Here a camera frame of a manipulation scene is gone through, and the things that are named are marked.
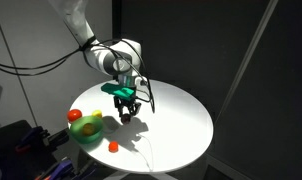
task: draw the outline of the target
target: green bowl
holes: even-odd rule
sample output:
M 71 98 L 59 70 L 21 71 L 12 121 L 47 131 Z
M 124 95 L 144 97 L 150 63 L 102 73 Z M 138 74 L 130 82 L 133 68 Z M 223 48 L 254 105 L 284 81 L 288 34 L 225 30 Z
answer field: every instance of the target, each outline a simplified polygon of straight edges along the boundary
M 83 126 L 91 123 L 94 127 L 94 133 L 90 136 L 83 135 Z M 102 138 L 103 123 L 97 116 L 83 116 L 71 124 L 70 133 L 74 139 L 81 144 L 89 144 Z

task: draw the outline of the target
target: gray wall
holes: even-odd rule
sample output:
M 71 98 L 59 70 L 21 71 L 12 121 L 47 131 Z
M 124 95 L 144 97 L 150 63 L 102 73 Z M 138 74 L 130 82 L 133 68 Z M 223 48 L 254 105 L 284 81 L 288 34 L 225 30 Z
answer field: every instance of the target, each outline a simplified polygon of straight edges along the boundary
M 97 38 L 112 38 L 112 1 L 90 1 L 87 19 Z M 0 0 L 0 23 L 17 66 L 43 65 L 78 48 L 47 1 Z M 12 65 L 1 35 L 0 62 Z M 51 133 L 67 127 L 66 113 L 83 91 L 109 79 L 88 67 L 81 53 L 50 73 L 21 77 L 36 122 Z M 31 110 L 18 78 L 0 72 L 0 126 L 20 119 L 34 126 Z
M 122 33 L 151 78 L 217 114 L 267 3 L 123 0 Z M 279 1 L 207 153 L 252 179 L 302 179 L 302 1 Z

